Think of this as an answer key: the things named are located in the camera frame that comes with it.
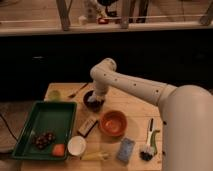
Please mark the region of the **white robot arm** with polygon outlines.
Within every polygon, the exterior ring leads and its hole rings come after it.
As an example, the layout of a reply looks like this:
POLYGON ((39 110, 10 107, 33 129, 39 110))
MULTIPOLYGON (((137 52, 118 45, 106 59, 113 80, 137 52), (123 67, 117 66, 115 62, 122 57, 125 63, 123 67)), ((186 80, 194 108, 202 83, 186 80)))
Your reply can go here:
POLYGON ((196 85, 167 83, 120 74, 106 58, 90 70, 93 99, 110 86, 159 110, 163 123, 162 171, 213 171, 213 94, 196 85))

